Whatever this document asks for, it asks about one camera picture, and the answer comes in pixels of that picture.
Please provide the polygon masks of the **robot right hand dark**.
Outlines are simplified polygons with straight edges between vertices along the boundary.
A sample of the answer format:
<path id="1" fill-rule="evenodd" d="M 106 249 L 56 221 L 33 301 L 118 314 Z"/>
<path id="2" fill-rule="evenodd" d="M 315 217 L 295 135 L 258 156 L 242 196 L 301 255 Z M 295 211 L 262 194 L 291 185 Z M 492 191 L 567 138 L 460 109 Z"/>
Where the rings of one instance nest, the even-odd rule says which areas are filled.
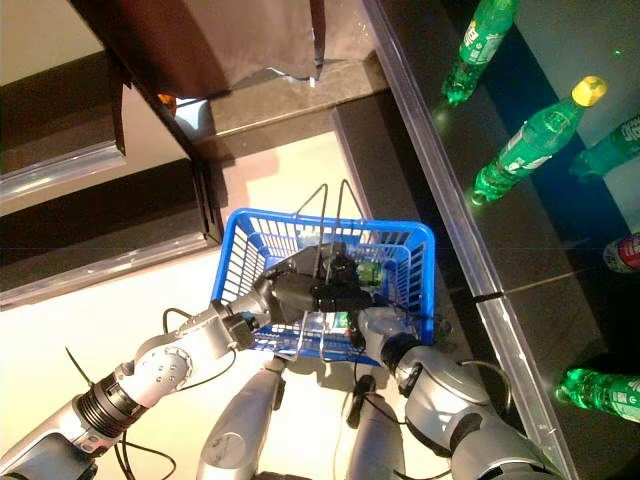
<path id="1" fill-rule="evenodd" d="M 404 313 L 394 307 L 369 307 L 356 317 L 357 331 L 364 341 L 366 355 L 383 363 L 383 350 L 388 343 L 419 345 L 420 341 L 405 322 Z"/>

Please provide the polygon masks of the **robot left hand dark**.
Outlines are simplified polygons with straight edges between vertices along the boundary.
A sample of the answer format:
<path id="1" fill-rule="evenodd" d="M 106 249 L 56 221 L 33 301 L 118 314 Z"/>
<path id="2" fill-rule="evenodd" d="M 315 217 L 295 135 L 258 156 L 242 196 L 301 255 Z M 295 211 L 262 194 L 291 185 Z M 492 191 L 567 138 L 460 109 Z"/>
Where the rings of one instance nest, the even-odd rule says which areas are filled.
<path id="1" fill-rule="evenodd" d="M 355 312 L 373 305 L 343 242 L 307 247 L 265 270 L 253 283 L 269 324 L 290 325 L 306 312 Z"/>

